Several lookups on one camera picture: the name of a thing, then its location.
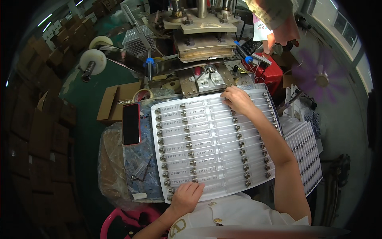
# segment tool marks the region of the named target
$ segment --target smartphone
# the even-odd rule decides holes
[[[128,104],[123,107],[122,134],[124,145],[136,145],[141,142],[139,112],[139,104]]]

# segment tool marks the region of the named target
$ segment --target electric fan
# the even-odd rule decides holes
[[[331,50],[320,48],[318,63],[312,58],[307,49],[299,51],[303,58],[303,65],[292,66],[292,75],[300,80],[299,88],[315,98],[317,102],[322,102],[323,96],[327,96],[332,103],[336,103],[335,92],[346,94],[347,88],[340,83],[346,77],[346,70],[341,66],[332,69],[333,55]]]

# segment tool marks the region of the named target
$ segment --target green floor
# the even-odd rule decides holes
[[[116,27],[110,16],[99,19],[95,24],[99,36],[106,35],[107,31]],[[120,34],[112,37],[114,45],[120,46],[124,36]],[[99,141],[105,129],[104,124],[96,121],[98,109],[107,87],[136,81],[128,69],[108,61],[105,70],[92,76],[88,83],[81,80],[81,73],[74,68],[64,81],[60,93],[61,98],[77,107],[77,126],[73,131],[76,183],[82,211],[94,238],[100,237],[102,223],[114,209],[101,194],[97,184]],[[118,223],[117,220],[109,228],[108,238],[124,238],[126,235],[127,231],[121,221]]]

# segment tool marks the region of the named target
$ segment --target worker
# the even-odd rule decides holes
[[[193,238],[184,229],[219,225],[310,225],[311,212],[301,176],[289,146],[248,94],[236,86],[220,95],[237,113],[251,120],[275,165],[275,210],[244,193],[200,202],[204,184],[188,182],[178,187],[170,207],[134,239],[156,239],[170,228],[169,238]]]

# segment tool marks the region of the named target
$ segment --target white blister tray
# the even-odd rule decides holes
[[[264,89],[246,90],[280,131]],[[231,195],[274,178],[274,164],[245,116],[222,103],[220,93],[151,107],[155,152],[166,203],[185,182],[204,183],[199,201]]]
[[[322,180],[321,162],[311,123],[303,122],[285,140],[296,157],[305,195],[308,196]]]

